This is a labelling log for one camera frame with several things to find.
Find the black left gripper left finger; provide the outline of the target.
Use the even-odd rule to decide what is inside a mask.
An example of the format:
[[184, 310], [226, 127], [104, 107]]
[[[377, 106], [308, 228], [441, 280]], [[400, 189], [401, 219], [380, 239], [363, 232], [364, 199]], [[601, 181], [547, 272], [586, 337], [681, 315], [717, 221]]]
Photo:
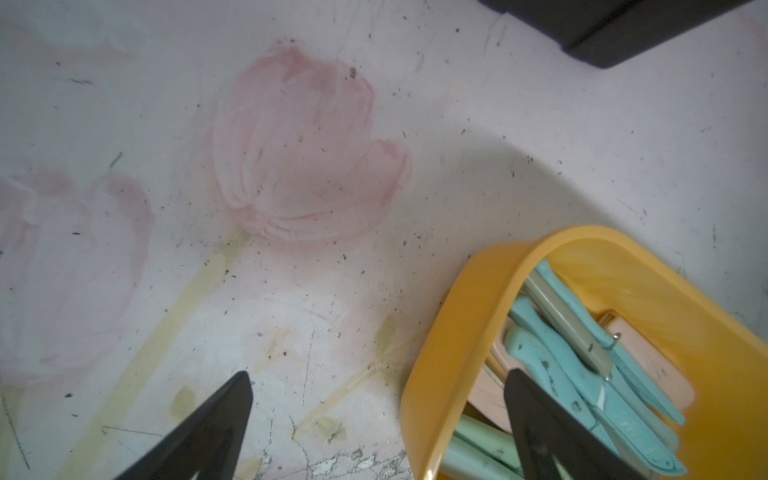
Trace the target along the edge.
[[253, 402], [239, 371], [120, 479], [232, 479]]

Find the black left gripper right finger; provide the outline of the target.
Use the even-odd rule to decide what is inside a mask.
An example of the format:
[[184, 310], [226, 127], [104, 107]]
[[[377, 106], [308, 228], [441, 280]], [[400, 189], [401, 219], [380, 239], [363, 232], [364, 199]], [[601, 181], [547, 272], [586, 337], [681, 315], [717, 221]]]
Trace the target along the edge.
[[640, 479], [519, 369], [508, 373], [504, 401], [526, 479]]

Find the yellow plastic storage tray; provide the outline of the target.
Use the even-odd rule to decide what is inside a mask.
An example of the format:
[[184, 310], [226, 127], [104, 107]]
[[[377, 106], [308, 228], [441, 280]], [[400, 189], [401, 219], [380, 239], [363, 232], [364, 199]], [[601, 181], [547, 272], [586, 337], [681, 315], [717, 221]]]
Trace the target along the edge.
[[492, 343], [541, 260], [590, 312], [617, 312], [691, 382], [695, 399], [677, 430], [689, 478], [766, 477], [766, 344], [628, 236], [577, 226], [488, 247], [460, 272], [402, 396], [402, 437], [416, 478], [438, 477]]

